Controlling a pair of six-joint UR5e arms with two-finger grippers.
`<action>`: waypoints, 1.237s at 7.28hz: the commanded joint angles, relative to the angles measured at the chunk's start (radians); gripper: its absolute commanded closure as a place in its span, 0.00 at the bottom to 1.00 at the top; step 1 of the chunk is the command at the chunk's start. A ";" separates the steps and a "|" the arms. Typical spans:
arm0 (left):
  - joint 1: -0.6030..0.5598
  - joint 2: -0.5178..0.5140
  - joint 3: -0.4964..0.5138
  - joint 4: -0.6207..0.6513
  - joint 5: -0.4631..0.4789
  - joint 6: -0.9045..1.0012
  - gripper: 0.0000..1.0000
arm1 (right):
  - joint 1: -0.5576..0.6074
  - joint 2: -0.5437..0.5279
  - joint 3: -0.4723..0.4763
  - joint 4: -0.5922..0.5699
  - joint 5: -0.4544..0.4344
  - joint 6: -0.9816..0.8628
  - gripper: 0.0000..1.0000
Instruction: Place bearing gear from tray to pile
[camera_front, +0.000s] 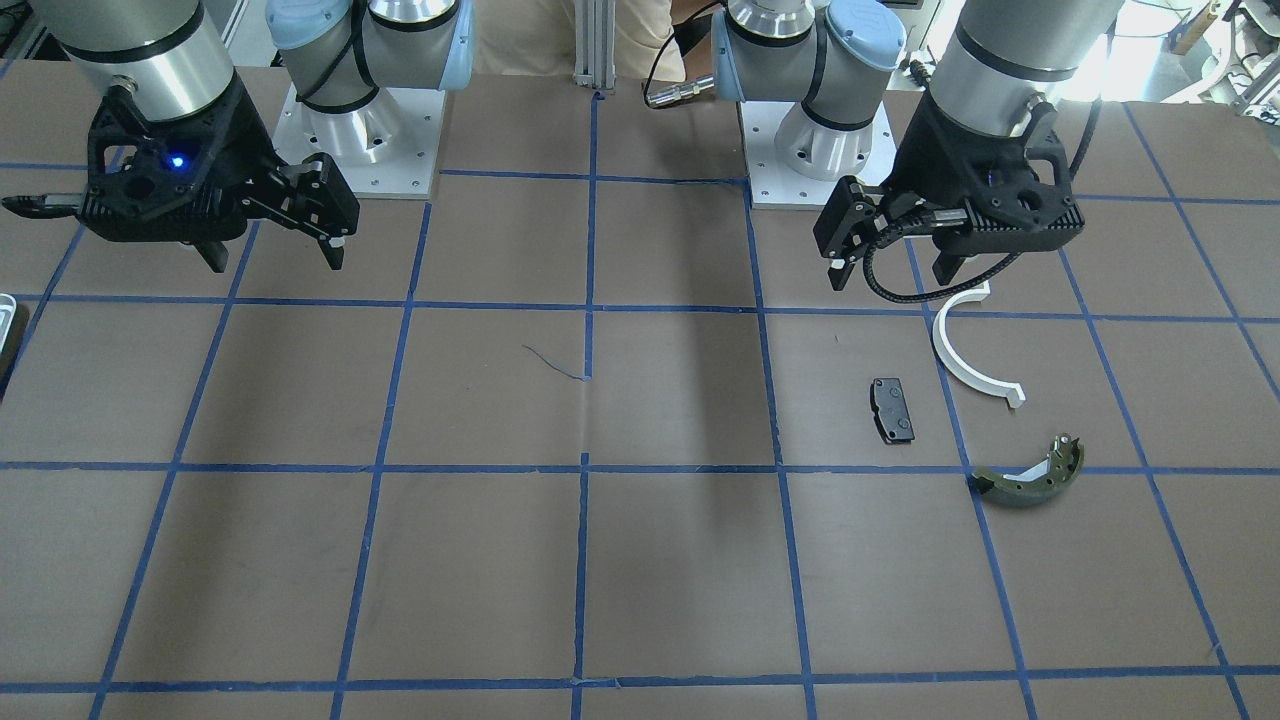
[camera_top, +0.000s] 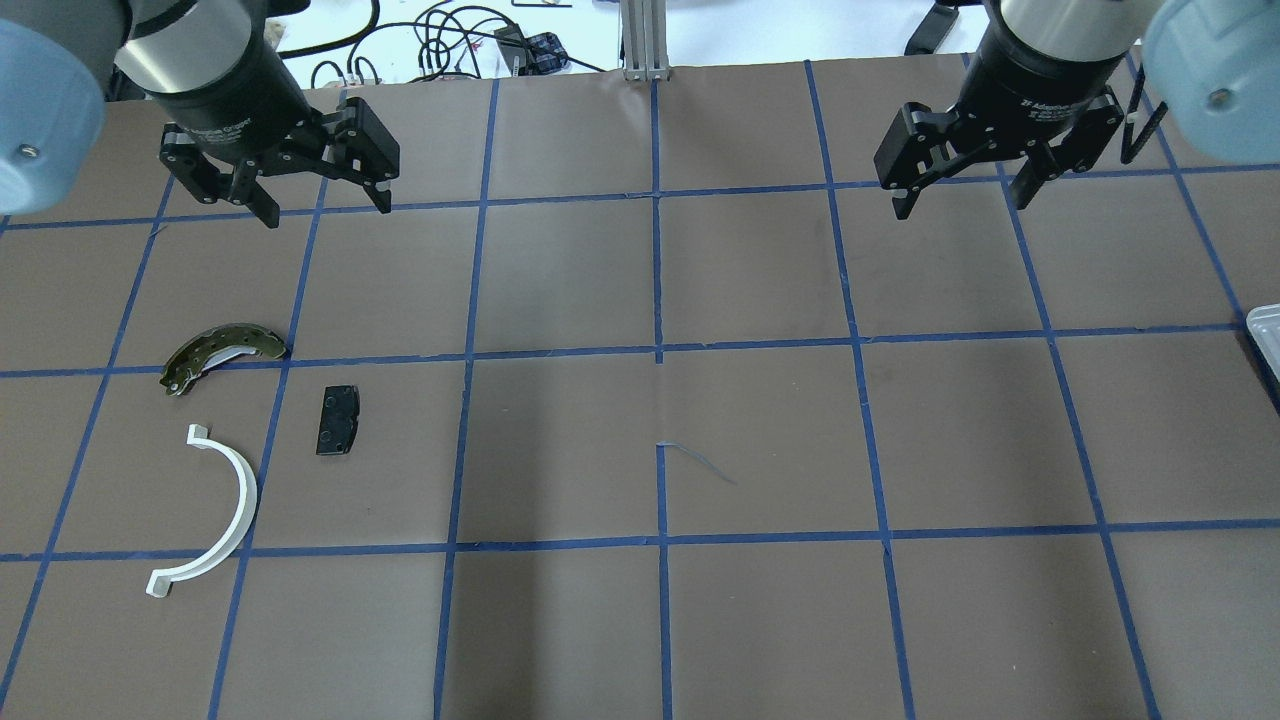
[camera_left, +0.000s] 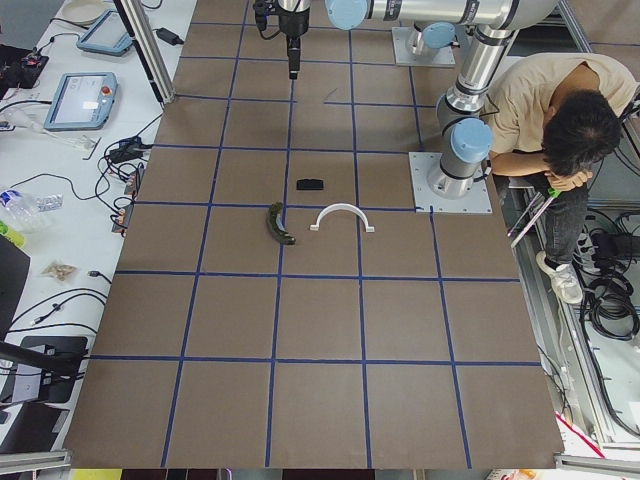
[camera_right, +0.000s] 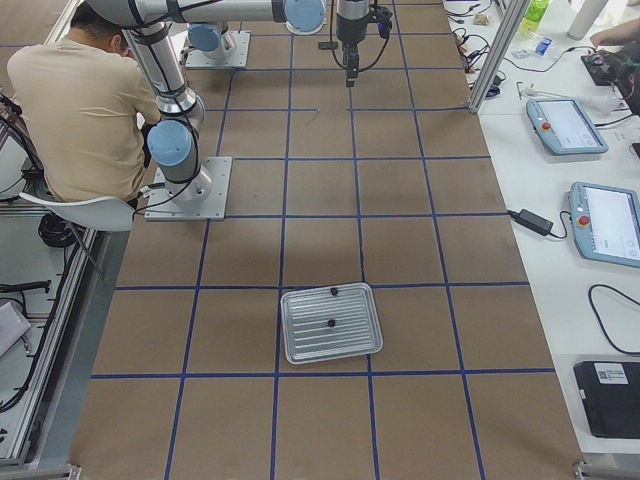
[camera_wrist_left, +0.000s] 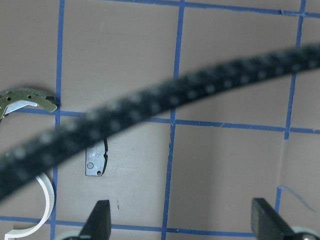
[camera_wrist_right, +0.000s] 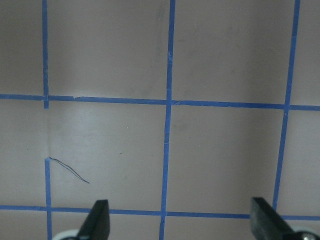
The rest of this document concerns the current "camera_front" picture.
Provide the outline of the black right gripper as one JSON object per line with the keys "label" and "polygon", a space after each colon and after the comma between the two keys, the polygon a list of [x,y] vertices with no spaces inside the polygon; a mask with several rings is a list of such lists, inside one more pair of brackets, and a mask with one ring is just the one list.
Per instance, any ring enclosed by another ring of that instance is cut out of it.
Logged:
{"label": "black right gripper", "polygon": [[315,152],[289,165],[265,151],[220,152],[206,183],[212,200],[205,241],[189,246],[211,272],[227,270],[228,241],[241,237],[252,219],[265,219],[314,237],[334,272],[343,268],[346,237],[358,228],[360,205],[335,159]]}

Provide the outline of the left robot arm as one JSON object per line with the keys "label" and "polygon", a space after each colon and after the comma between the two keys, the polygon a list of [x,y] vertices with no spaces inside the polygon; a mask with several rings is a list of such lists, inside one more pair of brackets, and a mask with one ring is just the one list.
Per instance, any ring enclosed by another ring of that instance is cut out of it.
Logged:
{"label": "left robot arm", "polygon": [[833,188],[813,236],[841,291],[855,270],[895,304],[923,304],[876,278],[876,255],[909,236],[937,250],[938,296],[964,261],[997,254],[1000,273],[1083,232],[1080,165],[1055,132],[1062,86],[1121,10],[1119,1],[966,1],[888,176],[858,178],[890,77],[906,49],[878,1],[726,1],[710,18],[719,97],[790,105],[774,137],[795,172]]}

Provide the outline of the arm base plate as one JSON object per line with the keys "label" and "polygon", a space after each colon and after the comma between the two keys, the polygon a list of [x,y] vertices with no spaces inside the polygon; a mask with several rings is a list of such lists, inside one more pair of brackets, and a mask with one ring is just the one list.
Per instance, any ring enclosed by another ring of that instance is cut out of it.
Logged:
{"label": "arm base plate", "polygon": [[325,114],[298,102],[289,87],[273,142],[289,164],[329,154],[360,199],[428,201],[448,97],[439,90],[381,88],[365,108]]}
{"label": "arm base plate", "polygon": [[739,113],[755,208],[820,209],[845,176],[878,186],[892,169],[896,143],[883,105],[850,132],[815,124],[796,102],[741,102]]}

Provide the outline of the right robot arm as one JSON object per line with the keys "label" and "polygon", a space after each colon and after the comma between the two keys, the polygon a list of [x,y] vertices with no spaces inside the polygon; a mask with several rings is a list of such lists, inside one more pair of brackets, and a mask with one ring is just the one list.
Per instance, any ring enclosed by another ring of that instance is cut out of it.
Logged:
{"label": "right robot arm", "polygon": [[393,88],[456,91],[474,68],[471,1],[270,1],[265,19],[308,123],[287,161],[200,1],[36,1],[35,14],[101,94],[78,193],[5,197],[29,219],[76,218],[116,243],[175,242],[212,272],[266,219],[339,270],[360,205],[343,161],[407,136]]}

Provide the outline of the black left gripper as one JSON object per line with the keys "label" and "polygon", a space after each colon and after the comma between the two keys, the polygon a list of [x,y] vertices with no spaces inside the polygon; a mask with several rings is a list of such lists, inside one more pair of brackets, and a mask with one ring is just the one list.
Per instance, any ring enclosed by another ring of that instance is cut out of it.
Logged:
{"label": "black left gripper", "polygon": [[[813,234],[819,255],[829,263],[832,290],[845,290],[856,261],[911,233],[931,234],[942,229],[966,229],[966,210],[942,208],[913,191],[895,191],[854,176],[835,183]],[[951,286],[969,261],[968,255],[940,252],[932,265],[938,286]]]}

